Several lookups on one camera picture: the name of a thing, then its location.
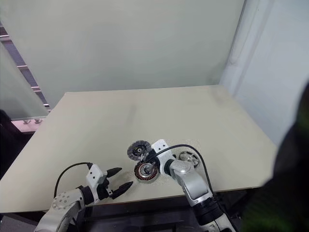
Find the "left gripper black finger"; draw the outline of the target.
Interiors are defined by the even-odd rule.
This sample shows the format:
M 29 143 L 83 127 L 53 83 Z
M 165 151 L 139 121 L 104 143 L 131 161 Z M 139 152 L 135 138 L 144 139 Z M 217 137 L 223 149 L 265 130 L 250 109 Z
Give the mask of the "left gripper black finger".
M 122 170 L 122 168 L 120 168 L 120 167 L 115 167 L 115 168 L 107 170 L 107 178 L 110 178 L 110 177 L 116 175 L 121 170 Z
M 118 189 L 112 191 L 112 198 L 116 199 L 124 194 L 133 184 L 133 181 L 122 184 Z

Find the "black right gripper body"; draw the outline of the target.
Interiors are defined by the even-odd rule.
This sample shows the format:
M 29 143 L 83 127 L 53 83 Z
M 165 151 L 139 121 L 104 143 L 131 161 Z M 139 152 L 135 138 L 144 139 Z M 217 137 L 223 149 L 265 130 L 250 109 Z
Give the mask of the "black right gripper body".
M 155 162 L 156 163 L 156 168 L 159 168 L 160 167 L 160 161 L 157 157 L 157 153 L 154 151 L 154 150 L 151 150 L 149 153 L 148 153 L 148 156 L 147 156 L 147 161 L 144 162 L 144 163 L 152 163 L 152 162 Z

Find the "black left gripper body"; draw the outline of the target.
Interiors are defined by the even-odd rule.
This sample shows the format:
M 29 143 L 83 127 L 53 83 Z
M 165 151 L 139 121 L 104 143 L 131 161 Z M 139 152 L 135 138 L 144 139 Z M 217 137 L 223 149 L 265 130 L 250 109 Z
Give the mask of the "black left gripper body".
M 109 187 L 109 177 L 111 177 L 111 174 L 109 171 L 107 171 L 102 182 L 97 186 L 97 194 L 99 200 L 113 197 L 113 191 Z

